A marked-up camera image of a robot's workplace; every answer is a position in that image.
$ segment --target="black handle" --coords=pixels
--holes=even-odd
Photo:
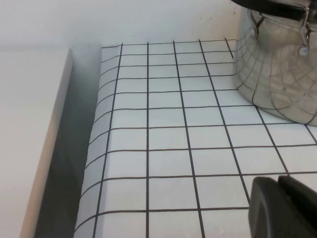
[[[304,18],[305,6],[289,5],[276,0],[232,0],[236,4],[245,8],[258,11],[264,14],[279,16],[292,20]]]

